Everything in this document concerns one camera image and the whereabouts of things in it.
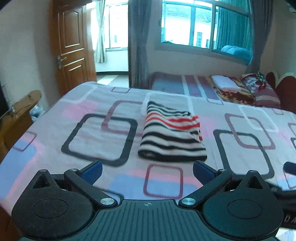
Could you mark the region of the striped white black red sweater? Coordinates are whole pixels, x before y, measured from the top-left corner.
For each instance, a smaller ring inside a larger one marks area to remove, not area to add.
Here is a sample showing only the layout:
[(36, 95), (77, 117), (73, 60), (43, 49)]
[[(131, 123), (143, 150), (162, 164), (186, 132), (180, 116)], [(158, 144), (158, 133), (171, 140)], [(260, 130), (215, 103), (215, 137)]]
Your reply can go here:
[(160, 162), (206, 161), (199, 117), (149, 101), (138, 155)]

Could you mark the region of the patterned white pink bedsheet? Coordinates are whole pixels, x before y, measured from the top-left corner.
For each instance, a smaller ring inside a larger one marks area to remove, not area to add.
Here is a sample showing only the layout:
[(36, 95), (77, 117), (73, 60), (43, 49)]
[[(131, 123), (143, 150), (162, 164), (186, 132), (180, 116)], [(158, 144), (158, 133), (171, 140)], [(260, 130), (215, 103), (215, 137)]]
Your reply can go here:
[(257, 170), (295, 190), (295, 114), (204, 97), (84, 83), (68, 92), (23, 134), (1, 163), (1, 206), (11, 212), (40, 169), (62, 174), (101, 161), (95, 186), (121, 199), (180, 199), (201, 183), (193, 163), (138, 155), (150, 101), (198, 116), (206, 164), (236, 175)]

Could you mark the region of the dark red headboard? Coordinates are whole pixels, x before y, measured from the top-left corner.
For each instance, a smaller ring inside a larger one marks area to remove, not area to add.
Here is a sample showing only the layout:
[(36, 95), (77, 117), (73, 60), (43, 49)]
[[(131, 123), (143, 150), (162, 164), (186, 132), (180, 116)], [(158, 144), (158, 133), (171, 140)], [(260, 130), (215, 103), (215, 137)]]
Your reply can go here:
[(266, 75), (266, 80), (280, 99), (281, 109), (295, 113), (295, 73), (288, 72), (278, 77), (275, 71)]

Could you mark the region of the folded red patterned blanket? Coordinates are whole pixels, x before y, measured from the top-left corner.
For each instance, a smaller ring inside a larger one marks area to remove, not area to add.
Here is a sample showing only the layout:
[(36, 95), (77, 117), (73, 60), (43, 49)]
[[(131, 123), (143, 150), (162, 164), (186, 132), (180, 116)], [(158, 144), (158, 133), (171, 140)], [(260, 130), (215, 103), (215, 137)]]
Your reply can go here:
[(224, 101), (247, 105), (254, 104), (254, 96), (237, 78), (223, 75), (212, 75), (210, 76), (210, 80), (216, 92)]

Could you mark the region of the wooden chair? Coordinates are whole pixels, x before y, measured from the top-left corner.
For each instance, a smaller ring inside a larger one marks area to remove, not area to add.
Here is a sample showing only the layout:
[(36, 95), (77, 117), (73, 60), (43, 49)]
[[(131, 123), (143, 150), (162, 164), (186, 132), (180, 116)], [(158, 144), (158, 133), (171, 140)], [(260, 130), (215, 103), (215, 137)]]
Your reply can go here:
[(7, 113), (1, 118), (1, 162), (17, 140), (33, 124), (30, 110), (38, 104), (41, 97), (40, 90), (29, 92), (13, 105), (13, 113)]

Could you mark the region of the teal cushion on sill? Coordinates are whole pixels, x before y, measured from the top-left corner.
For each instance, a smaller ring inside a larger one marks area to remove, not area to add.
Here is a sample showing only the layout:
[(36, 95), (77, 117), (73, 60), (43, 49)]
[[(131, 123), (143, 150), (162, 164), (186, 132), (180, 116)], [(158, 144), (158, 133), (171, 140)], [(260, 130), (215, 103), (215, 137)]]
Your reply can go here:
[(225, 45), (221, 52), (224, 52), (228, 55), (232, 55), (234, 58), (243, 60), (246, 63), (249, 63), (251, 60), (251, 52), (248, 49), (240, 48), (237, 46)]

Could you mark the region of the white sheer curtain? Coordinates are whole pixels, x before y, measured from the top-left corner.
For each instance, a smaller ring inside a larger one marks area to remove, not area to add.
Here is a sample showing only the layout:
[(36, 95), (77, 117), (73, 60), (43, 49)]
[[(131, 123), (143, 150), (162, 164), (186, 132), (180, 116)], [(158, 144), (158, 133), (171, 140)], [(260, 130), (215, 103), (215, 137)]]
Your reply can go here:
[(95, 52), (95, 60), (97, 63), (106, 62), (106, 50), (104, 45), (104, 11), (106, 6), (106, 0), (96, 1), (96, 18), (98, 23), (98, 37), (97, 47)]

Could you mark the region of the brown wooden door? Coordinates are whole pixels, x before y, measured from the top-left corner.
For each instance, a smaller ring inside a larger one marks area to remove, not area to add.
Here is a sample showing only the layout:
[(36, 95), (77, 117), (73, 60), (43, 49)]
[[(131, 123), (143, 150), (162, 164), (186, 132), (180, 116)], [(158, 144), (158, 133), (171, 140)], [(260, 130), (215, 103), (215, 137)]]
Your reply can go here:
[(89, 3), (51, 1), (50, 40), (61, 96), (82, 83), (96, 81)]

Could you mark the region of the grey curtain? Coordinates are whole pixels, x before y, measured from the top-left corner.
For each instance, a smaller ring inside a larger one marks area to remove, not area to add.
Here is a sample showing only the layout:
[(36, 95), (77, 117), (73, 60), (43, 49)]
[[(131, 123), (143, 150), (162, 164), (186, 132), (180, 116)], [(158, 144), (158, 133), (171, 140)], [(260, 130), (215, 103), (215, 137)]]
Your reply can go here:
[(147, 38), (152, 1), (128, 2), (129, 86), (148, 88)]

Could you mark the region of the window with frame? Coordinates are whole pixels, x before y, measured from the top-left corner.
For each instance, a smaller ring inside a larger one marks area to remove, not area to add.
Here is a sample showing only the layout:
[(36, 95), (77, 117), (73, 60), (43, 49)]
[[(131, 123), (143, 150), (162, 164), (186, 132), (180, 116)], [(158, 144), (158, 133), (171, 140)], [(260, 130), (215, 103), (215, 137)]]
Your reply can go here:
[(252, 54), (249, 1), (162, 1), (158, 47), (206, 55), (224, 55), (225, 45), (248, 49)]

